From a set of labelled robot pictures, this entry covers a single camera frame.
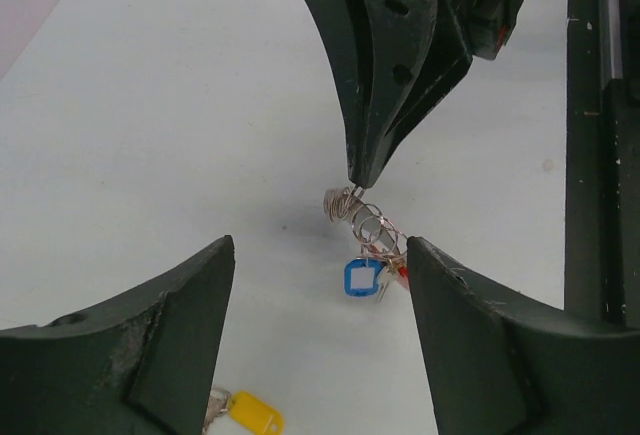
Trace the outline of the blue frame tag key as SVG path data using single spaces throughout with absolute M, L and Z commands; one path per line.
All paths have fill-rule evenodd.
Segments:
M 344 292 L 355 298 L 375 295 L 379 290 L 379 275 L 385 268 L 380 260 L 356 258 L 344 268 Z

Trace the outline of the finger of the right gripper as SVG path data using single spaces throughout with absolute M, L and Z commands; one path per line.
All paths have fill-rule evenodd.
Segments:
M 363 0 L 304 0 L 329 60 L 344 122 L 349 180 L 370 188 L 377 181 L 367 153 L 373 48 Z
M 467 74 L 467 0 L 363 0 L 372 45 L 357 184 L 371 188 L 409 133 Z

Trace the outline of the red handled keyring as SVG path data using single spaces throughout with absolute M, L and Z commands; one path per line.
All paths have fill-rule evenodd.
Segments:
M 375 204 L 364 200 L 366 190 L 358 186 L 328 189 L 323 211 L 331 222 L 344 222 L 360 247 L 357 258 L 385 263 L 399 257 L 407 260 L 407 236 Z

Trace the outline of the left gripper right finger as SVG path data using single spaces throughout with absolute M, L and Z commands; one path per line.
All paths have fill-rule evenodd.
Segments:
M 409 286 L 442 434 L 635 434 L 639 334 L 483 276 L 421 237 Z

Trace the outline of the yellow tag key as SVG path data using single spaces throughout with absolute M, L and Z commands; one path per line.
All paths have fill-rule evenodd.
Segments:
M 406 291 L 409 290 L 408 265 L 405 257 L 385 261 L 383 270 L 378 276 L 379 288 L 376 295 L 377 302 L 382 301 L 387 290 L 393 284 L 398 284 Z
M 213 385 L 201 433 L 207 434 L 214 421 L 229 416 L 252 434 L 281 434 L 285 428 L 282 414 L 246 391 L 232 393 Z

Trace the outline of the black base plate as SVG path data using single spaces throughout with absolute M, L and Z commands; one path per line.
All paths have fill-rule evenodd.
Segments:
M 639 326 L 639 0 L 568 0 L 567 311 Z

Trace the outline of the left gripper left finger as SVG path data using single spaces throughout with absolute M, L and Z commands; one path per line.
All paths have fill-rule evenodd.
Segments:
M 5 434 L 198 434 L 235 270 L 224 236 L 164 274 L 1 334 Z

